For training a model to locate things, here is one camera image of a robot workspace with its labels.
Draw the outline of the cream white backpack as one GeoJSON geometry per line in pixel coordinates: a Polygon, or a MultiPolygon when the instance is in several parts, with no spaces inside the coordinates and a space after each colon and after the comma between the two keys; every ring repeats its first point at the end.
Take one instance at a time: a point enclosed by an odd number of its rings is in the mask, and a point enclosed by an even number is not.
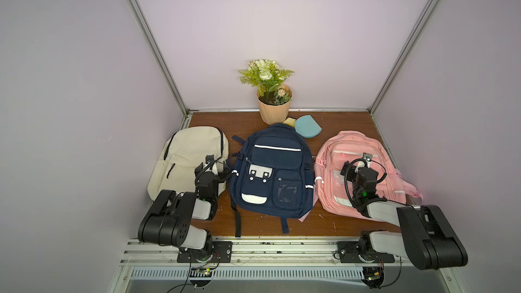
{"type": "Polygon", "coordinates": [[[155,200],[162,190],[195,191],[195,169],[216,161],[209,172],[222,176],[229,157],[229,142],[222,130],[210,126],[186,128],[167,140],[156,162],[147,192],[155,200]]]}

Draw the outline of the aluminium front rail frame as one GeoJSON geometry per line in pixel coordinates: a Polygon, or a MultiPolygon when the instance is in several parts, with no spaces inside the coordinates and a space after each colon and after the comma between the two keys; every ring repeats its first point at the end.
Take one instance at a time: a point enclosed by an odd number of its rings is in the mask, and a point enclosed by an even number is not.
{"type": "Polygon", "coordinates": [[[132,280],[179,281],[203,288],[218,281],[311,280],[362,286],[371,267],[394,271],[401,279],[413,270],[410,260],[394,256],[395,263],[341,263],[335,259],[338,241],[357,237],[217,237],[231,241],[230,263],[177,263],[179,249],[130,240],[111,282],[110,292],[125,292],[132,280]]]}

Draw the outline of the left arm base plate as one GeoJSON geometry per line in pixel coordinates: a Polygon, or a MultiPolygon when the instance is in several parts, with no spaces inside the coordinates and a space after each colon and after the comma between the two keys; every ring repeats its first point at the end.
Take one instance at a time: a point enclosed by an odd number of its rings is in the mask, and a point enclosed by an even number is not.
{"type": "Polygon", "coordinates": [[[214,241],[202,250],[180,248],[177,263],[230,263],[233,252],[231,241],[214,241]]]}

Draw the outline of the beige plant pot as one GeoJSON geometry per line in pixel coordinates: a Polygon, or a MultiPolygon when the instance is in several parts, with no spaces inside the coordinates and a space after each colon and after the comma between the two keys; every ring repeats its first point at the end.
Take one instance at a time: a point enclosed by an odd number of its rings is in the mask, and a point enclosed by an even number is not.
{"type": "Polygon", "coordinates": [[[264,95],[257,93],[261,119],[268,125],[284,122],[289,114],[292,99],[292,91],[285,84],[264,95]]]}

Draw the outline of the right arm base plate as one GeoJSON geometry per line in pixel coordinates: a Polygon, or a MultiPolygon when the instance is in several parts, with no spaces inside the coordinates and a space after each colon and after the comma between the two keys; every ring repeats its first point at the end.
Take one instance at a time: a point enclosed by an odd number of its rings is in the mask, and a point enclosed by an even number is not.
{"type": "Polygon", "coordinates": [[[338,241],[336,243],[334,257],[341,263],[366,263],[366,264],[387,264],[395,263],[395,258],[391,254],[380,252],[360,252],[357,241],[338,241]]]}

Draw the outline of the teal plastic paddle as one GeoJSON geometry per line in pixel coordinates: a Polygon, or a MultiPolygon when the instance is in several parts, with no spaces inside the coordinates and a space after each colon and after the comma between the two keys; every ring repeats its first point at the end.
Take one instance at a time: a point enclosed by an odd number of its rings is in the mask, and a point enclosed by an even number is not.
{"type": "Polygon", "coordinates": [[[322,127],[310,115],[298,118],[294,124],[295,130],[303,138],[314,138],[322,132],[322,127]]]}

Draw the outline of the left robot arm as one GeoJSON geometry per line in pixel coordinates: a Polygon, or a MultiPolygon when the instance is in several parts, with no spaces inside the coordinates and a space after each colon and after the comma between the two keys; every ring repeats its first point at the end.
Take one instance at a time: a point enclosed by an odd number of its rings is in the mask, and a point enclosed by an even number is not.
{"type": "Polygon", "coordinates": [[[218,210],[219,185],[226,183],[231,170],[224,161],[208,155],[194,173],[194,191],[160,191],[140,223],[138,241],[178,248],[178,262],[219,263],[220,250],[228,250],[231,245],[215,244],[208,230],[192,225],[191,221],[214,219],[218,210]]]}

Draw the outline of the artificial green flowering plant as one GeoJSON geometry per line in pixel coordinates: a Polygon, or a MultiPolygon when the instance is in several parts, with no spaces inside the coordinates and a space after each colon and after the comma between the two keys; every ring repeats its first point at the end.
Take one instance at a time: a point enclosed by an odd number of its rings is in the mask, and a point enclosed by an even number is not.
{"type": "Polygon", "coordinates": [[[238,71],[242,84],[256,88],[259,100],[267,105],[280,106],[289,103],[292,95],[285,86],[294,71],[282,69],[275,60],[258,59],[238,71]]]}

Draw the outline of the navy blue backpack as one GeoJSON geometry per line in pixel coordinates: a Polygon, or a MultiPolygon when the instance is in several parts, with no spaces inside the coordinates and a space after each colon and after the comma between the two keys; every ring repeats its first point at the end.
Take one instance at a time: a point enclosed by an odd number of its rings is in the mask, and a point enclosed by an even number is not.
{"type": "Polygon", "coordinates": [[[288,219],[304,220],[313,208],[314,171],[312,152],[292,127],[276,123],[250,135],[233,136],[242,146],[229,178],[231,208],[235,213],[236,237],[242,234],[238,208],[276,216],[282,233],[288,219]]]}

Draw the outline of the yellow sponge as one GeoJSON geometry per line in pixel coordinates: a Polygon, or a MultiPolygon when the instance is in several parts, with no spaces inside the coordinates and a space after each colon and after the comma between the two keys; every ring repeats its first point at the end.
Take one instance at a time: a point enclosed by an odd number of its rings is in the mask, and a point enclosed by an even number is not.
{"type": "Polygon", "coordinates": [[[288,117],[283,121],[283,124],[295,128],[296,119],[288,117]]]}

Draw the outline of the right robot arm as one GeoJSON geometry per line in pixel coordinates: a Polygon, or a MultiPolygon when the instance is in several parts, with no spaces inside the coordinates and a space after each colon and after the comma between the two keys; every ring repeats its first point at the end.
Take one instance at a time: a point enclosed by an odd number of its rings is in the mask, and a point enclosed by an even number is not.
{"type": "Polygon", "coordinates": [[[400,233],[367,231],[356,245],[364,263],[379,261],[382,255],[406,258],[419,270],[464,267],[469,256],[443,211],[436,205],[412,206],[377,194],[385,180],[370,167],[368,154],[346,161],[341,169],[347,198],[362,216],[400,228],[400,233]]]}

